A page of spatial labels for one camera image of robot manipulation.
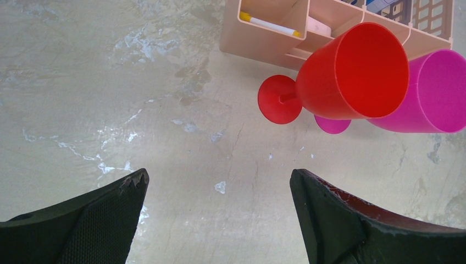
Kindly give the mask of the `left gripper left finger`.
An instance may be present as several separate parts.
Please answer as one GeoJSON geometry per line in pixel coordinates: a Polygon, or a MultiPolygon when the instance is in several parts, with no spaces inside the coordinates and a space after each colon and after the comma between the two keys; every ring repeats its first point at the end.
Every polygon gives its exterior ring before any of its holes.
{"type": "Polygon", "coordinates": [[[1,263],[125,263],[149,184],[142,168],[1,222],[1,263]]]}

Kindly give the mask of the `pink wine glass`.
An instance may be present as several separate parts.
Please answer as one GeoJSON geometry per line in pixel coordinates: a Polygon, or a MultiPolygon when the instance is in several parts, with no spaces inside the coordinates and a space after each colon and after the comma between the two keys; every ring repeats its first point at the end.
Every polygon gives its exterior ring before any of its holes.
{"type": "Polygon", "coordinates": [[[465,128],[465,58],[441,49],[409,62],[407,95],[394,113],[369,119],[399,133],[457,133],[465,128]]]}

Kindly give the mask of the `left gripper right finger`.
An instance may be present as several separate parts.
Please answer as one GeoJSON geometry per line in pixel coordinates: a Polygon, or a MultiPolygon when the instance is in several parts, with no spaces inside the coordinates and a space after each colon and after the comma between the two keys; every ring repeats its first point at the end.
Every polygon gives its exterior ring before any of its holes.
{"type": "Polygon", "coordinates": [[[290,189],[310,263],[465,263],[465,230],[412,219],[306,169],[290,189]]]}

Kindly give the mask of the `red wine glass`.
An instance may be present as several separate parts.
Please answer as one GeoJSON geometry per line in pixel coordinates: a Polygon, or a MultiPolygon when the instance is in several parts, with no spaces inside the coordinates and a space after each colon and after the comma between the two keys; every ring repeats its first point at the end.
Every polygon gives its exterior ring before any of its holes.
{"type": "Polygon", "coordinates": [[[381,118],[406,97],[409,61],[397,37],[377,23],[360,23],[315,51],[295,79],[273,75],[261,84],[258,107],[288,124],[306,110],[325,119],[381,118]]]}

